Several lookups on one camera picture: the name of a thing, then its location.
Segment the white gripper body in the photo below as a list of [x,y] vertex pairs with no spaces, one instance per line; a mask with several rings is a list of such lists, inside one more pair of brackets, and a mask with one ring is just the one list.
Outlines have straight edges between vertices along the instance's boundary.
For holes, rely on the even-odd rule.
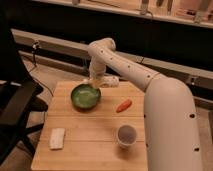
[[119,86],[119,78],[116,76],[103,76],[100,79],[87,78],[83,80],[83,84],[89,84],[93,88],[113,88]]

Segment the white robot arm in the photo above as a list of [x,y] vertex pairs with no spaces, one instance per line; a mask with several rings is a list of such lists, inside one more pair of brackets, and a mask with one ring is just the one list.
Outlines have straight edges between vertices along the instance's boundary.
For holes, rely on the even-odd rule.
[[94,81],[111,68],[144,92],[148,171],[203,171],[195,102],[182,81],[115,53],[111,38],[91,42],[89,73]]

